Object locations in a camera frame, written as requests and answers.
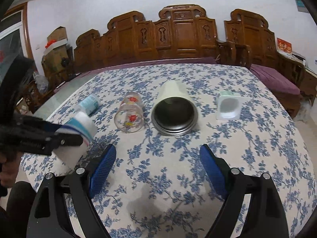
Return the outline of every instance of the person's hand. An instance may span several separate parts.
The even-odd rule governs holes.
[[[11,188],[15,184],[22,155],[23,153],[17,152],[15,160],[7,161],[7,158],[0,153],[0,163],[2,164],[0,181],[3,187]]]

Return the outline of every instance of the blue floral pattern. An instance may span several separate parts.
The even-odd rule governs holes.
[[[162,136],[151,123],[158,88],[167,80],[182,81],[197,106],[199,122],[190,134]],[[250,98],[243,105],[240,120],[216,120],[216,98],[222,90]],[[145,105],[143,130],[130,134],[116,129],[113,121],[128,91],[140,93]],[[102,104],[91,116],[98,132],[78,165],[86,166],[108,144],[116,146],[118,158],[102,191],[92,199],[111,237],[206,235],[223,200],[209,184],[199,160],[199,148],[204,143],[247,175],[270,173],[291,237],[314,210],[316,179],[302,137],[277,99],[246,68],[174,64],[105,71],[78,89],[50,121],[68,121],[75,105],[89,94],[96,94]],[[36,190],[47,172],[71,172],[54,154],[25,154],[21,165]],[[245,196],[232,237],[242,230],[249,199]],[[70,196],[66,203],[71,219],[75,218]]]

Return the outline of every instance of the tile floor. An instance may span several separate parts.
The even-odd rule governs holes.
[[[91,73],[73,79],[67,86],[61,88],[53,97],[51,97],[34,115],[46,120],[72,93],[96,75],[97,73]],[[295,125],[303,137],[314,166],[314,171],[317,174],[317,102],[315,102],[311,110],[308,121],[297,121],[295,122]],[[19,169],[16,181],[20,180],[28,181],[26,174],[21,168]],[[0,206],[4,209],[6,208],[7,197],[0,199]]]

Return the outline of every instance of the blue gripper pad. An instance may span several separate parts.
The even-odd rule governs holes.
[[[200,147],[199,156],[213,188],[225,199],[229,193],[227,176],[230,167],[224,159],[216,157],[207,144]]]
[[[100,158],[102,159],[99,165],[97,166],[97,168],[95,169],[95,171],[90,177],[90,182],[89,182],[90,198],[93,198],[96,194],[98,194],[101,191],[110,173],[110,170],[113,164],[115,163],[115,160],[117,158],[117,151],[115,146],[108,145],[104,153],[102,154],[102,156],[99,157],[97,160],[100,160]]]

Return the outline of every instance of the wall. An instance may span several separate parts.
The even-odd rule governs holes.
[[[309,66],[317,72],[317,26],[308,13],[298,12],[295,0],[34,0],[28,4],[28,25],[31,47],[39,72],[47,36],[58,26],[67,29],[69,43],[75,48],[77,37],[91,28],[100,34],[107,31],[107,23],[128,11],[140,11],[147,20],[159,19],[158,12],[167,5],[198,4],[207,16],[216,19],[218,37],[225,40],[224,20],[230,12],[241,8],[261,14],[269,28],[292,43],[293,50],[305,56]]]

